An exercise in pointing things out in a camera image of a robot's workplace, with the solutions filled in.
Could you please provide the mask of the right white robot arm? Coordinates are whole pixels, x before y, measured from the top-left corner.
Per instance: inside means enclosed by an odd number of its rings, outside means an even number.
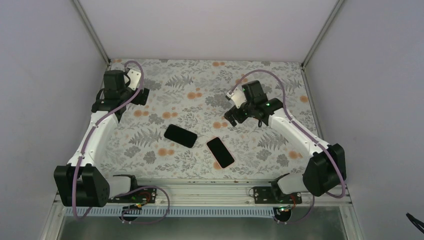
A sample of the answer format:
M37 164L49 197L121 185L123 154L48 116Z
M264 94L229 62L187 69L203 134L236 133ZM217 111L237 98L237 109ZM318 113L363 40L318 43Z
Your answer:
M286 173L270 183L271 198L284 203L293 193L310 193L315 197L328 194L337 185L345 185L346 161L343 147L329 144L303 126L277 99L268 99L259 81L255 80L226 93L234 103L224 117L232 126L255 118L279 132L294 145L303 157L308 158L303 173Z

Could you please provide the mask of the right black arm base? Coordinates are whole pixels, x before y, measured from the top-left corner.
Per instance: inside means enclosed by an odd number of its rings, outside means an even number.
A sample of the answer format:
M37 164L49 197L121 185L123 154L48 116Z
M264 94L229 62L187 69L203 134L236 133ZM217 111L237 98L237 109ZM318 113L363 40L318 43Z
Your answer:
M255 204L302 204L300 192L283 194L278 188L271 186L254 186L248 190L248 196Z

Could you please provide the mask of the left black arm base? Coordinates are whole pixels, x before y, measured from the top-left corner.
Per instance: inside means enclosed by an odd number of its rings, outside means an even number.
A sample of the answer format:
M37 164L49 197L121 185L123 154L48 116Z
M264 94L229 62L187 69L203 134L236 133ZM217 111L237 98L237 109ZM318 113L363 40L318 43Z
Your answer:
M108 203L122 204L154 204L156 201L157 189L142 187L140 190L122 196L115 196L108 200Z

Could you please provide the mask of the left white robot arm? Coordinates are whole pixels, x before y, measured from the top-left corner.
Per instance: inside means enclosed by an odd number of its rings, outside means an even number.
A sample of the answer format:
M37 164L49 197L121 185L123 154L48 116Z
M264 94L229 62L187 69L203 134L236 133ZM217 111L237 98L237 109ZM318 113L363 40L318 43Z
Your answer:
M64 206L103 207L118 195L128 203L139 197L135 176L106 176L100 166L106 158L108 140L126 111L126 105L147 103L149 89L139 89L143 77L142 72L133 69L104 73L104 87L91 107L83 140L67 164L57 166L53 173Z

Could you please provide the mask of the black phone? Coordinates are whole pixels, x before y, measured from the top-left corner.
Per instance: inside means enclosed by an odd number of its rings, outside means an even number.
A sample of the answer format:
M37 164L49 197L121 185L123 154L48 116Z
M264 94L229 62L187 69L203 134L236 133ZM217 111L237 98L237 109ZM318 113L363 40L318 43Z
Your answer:
M170 124L164 132L164 137L187 148L192 148L198 135L177 125Z

